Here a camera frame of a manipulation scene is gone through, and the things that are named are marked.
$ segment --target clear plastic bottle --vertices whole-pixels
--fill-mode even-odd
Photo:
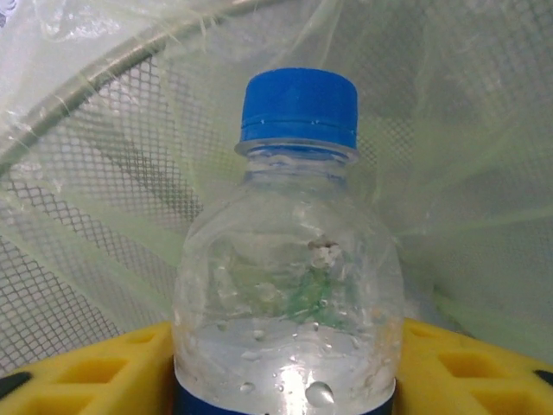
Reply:
[[[244,182],[184,246],[175,415],[391,413],[403,283],[390,235],[347,191],[356,125],[337,74],[251,80]]]

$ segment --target bottle neck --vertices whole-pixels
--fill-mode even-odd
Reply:
[[[246,182],[346,184],[346,157],[329,150],[267,148],[247,153]]]

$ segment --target blue label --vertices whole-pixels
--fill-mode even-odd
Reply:
[[[176,383],[175,402],[173,405],[173,415],[248,415],[242,412],[229,411],[218,408],[204,402],[193,396],[192,393],[184,389],[179,382]],[[393,404],[393,395],[377,409],[360,415],[391,415]],[[270,412],[260,415],[271,415]]]

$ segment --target plastic bag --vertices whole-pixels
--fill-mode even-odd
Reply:
[[[2,242],[121,329],[167,318],[188,224],[240,179],[232,149],[247,80],[272,67],[322,67],[359,89],[361,161],[349,182],[395,234],[415,287],[408,312],[447,325],[427,310],[431,299],[463,331],[553,361],[549,8],[547,0],[21,7],[12,36],[29,32],[35,48],[22,69],[0,65],[13,74],[0,81],[0,119],[16,128],[10,152],[10,140],[0,143]],[[3,54],[16,49],[5,33]],[[26,121],[37,95],[63,82],[55,69],[68,78],[84,66],[77,58],[116,44],[97,61],[102,83],[89,83],[86,68],[75,75],[83,104],[57,89],[69,104],[63,119],[48,132]],[[51,107],[44,111],[50,119]],[[29,130],[37,144],[6,162],[14,146],[27,150],[17,140]],[[12,279],[6,287],[19,284]],[[2,307],[19,310],[0,290]],[[25,312],[12,312],[19,320],[10,324],[26,323]]]

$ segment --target blue bottle cap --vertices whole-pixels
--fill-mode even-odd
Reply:
[[[238,147],[297,138],[355,150],[357,117],[355,86],[336,73],[299,67],[261,73],[246,88]]]

